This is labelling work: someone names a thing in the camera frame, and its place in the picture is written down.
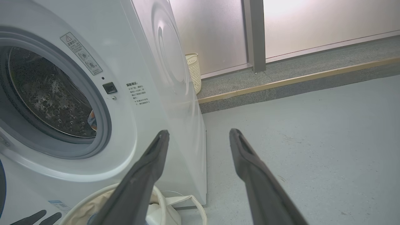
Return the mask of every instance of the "washing machine side panel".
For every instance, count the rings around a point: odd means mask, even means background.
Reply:
[[[186,58],[180,44],[172,9],[165,0],[132,0],[146,42],[150,49],[148,62],[152,79],[162,99],[170,132],[176,139],[196,187],[206,196],[205,149],[200,147],[201,112],[191,83]],[[135,18],[130,24],[134,27]]]

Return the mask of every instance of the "white laundry basket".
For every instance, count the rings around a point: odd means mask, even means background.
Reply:
[[[118,185],[119,183],[105,187],[80,201],[80,203],[67,213],[60,225],[89,225],[92,223],[98,211],[100,211]],[[199,209],[203,225],[207,225],[206,212],[193,195],[165,198],[156,186],[153,186],[146,215],[146,224],[181,225],[182,219],[171,205],[188,199],[191,199]]]
[[[189,66],[190,76],[192,77],[194,90],[196,91],[196,94],[198,94],[201,90],[201,77],[198,54],[191,53],[185,56]]]

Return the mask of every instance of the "floor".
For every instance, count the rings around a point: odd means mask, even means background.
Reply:
[[[203,114],[210,225],[250,225],[238,128],[311,225],[399,224],[400,75]],[[182,224],[201,224],[195,209]]]

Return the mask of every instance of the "metal frame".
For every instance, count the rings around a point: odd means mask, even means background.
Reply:
[[[247,57],[254,72],[266,69],[264,3],[262,0],[243,0]]]

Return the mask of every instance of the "printed instructions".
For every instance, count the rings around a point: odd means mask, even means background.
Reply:
[[[150,103],[143,85],[137,82],[132,82],[126,84],[126,86],[128,87],[130,95],[135,100],[136,105],[144,105]]]

